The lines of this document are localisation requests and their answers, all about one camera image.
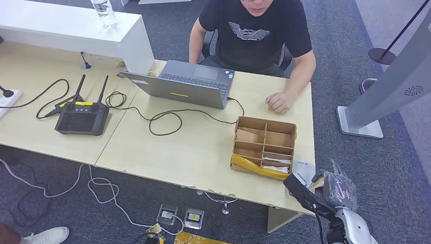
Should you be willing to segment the person's left hand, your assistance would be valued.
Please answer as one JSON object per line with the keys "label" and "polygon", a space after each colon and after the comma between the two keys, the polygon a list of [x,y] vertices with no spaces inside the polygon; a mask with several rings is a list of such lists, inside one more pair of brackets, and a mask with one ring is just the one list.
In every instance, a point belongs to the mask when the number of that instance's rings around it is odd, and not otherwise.
{"label": "person's left hand", "polygon": [[293,106],[293,99],[285,92],[279,92],[268,96],[265,100],[268,108],[275,113],[285,114]]}

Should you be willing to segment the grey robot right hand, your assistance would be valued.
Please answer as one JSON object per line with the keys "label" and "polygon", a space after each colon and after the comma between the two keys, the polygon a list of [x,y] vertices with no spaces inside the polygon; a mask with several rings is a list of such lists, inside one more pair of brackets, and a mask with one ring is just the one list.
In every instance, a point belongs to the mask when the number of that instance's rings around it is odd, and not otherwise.
{"label": "grey robot right hand", "polygon": [[312,178],[310,189],[321,196],[329,205],[344,207],[354,212],[358,210],[356,186],[341,170],[339,165],[330,159],[333,171],[320,169]]}

